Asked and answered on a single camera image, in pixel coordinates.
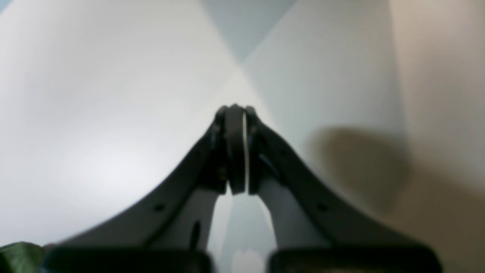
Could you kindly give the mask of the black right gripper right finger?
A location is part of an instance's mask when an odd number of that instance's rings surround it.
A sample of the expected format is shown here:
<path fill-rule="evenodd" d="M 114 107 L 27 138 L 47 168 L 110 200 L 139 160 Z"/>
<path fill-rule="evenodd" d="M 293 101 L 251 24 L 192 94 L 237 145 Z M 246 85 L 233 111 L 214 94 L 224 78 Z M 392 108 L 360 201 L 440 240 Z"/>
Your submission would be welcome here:
<path fill-rule="evenodd" d="M 310 171 L 296 152 L 246 109 L 249 192 L 270 212 L 277 250 L 269 273 L 441 273 L 425 244 L 359 212 Z"/>

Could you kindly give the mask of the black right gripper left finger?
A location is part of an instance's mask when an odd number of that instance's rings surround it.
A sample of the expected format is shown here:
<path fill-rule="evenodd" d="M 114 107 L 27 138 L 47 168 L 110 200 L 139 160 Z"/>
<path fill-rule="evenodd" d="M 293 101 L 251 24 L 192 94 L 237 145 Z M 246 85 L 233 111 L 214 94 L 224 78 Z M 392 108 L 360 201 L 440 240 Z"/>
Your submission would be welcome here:
<path fill-rule="evenodd" d="M 54 247 L 44 273 L 211 273 L 206 253 L 225 159 L 221 107 L 206 133 L 152 192 L 118 215 Z"/>

